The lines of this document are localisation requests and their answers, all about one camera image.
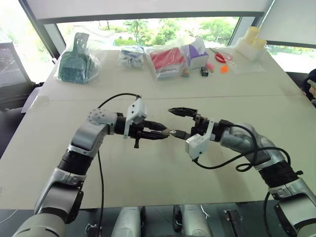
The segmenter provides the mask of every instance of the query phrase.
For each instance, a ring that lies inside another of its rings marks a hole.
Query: red package
[[[155,70],[164,67],[185,63],[186,60],[179,48],[172,48],[163,52],[150,53]]]

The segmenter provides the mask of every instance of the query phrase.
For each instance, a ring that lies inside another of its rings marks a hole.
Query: floor
[[[279,225],[274,213],[275,201],[268,203],[268,223],[273,236],[286,237],[287,235]],[[203,204],[204,210],[210,215],[207,219],[214,237],[234,237],[231,226],[226,220],[224,210],[237,209],[242,216],[242,226],[245,237],[267,237],[262,219],[262,201],[249,203],[218,203]],[[146,231],[144,237],[181,235],[172,228],[172,206],[148,206],[146,207]],[[110,237],[116,218],[121,208],[106,208],[103,217],[103,236]],[[67,225],[66,237],[86,237],[84,229],[88,223],[96,224],[99,211],[87,212],[81,210],[77,219]],[[0,210],[0,222],[8,217],[12,210]],[[1,237],[10,237],[18,227],[32,215],[31,210],[19,210],[12,218],[0,225]]]

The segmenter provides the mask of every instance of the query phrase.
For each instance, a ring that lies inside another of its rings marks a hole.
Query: white table
[[[252,124],[260,134],[289,152],[294,169],[304,171],[302,177],[316,192],[316,110],[269,55],[264,61],[269,68],[266,73],[237,77],[215,72],[212,77],[202,78],[195,71],[188,79],[155,82],[142,76],[149,73],[147,69],[143,73],[119,74],[114,67],[116,58],[110,60],[111,54],[117,52],[108,52],[109,63],[103,71],[108,81],[99,79],[77,85],[48,79],[0,160],[0,209],[32,209],[88,112],[119,92],[142,94],[148,106],[148,120],[170,129],[190,131],[193,126],[192,119],[168,113],[172,107],[196,108],[216,121]],[[132,101],[133,98],[122,97],[106,108],[126,114]],[[191,162],[182,140],[140,140],[140,149],[133,145],[133,139],[114,135],[107,136],[101,147],[107,207],[253,201],[262,200],[267,191],[256,170],[235,171],[245,158],[210,171]],[[216,165],[234,155],[211,143],[200,162]],[[100,178],[95,160],[83,190],[81,207],[99,207]]]

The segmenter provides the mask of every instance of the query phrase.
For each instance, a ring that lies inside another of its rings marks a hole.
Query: window
[[[309,73],[316,68],[316,49],[269,45],[268,52],[285,72]]]
[[[0,8],[0,42],[11,41],[30,79],[45,81],[54,64],[18,0],[5,1]]]
[[[184,35],[202,36],[206,47],[228,44],[239,17],[186,17],[92,21],[57,24],[66,43],[73,25],[108,32],[109,45],[164,45]]]

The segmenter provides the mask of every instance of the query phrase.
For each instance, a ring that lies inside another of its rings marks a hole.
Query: robotic arm
[[[241,154],[248,153],[245,157],[258,170],[273,198],[279,201],[275,212],[285,232],[290,237],[316,236],[316,196],[298,177],[302,172],[295,173],[278,150],[257,151],[255,159],[252,151],[255,145],[245,129],[255,136],[258,148],[275,147],[268,138],[258,134],[249,124],[233,124],[225,120],[214,122],[189,108],[172,108],[169,111],[178,116],[192,117],[195,121],[190,134],[180,130],[170,131],[171,135],[186,140],[186,152],[194,162],[197,163],[198,157],[206,152],[209,140]]]
[[[86,172],[106,135],[116,133],[134,138],[135,148],[139,148],[141,138],[157,140],[169,136],[164,125],[145,121],[146,117],[147,109],[141,98],[128,108],[126,117],[102,109],[91,111],[45,185],[35,205],[35,215],[13,236],[63,237],[65,224],[74,221],[79,212]]]

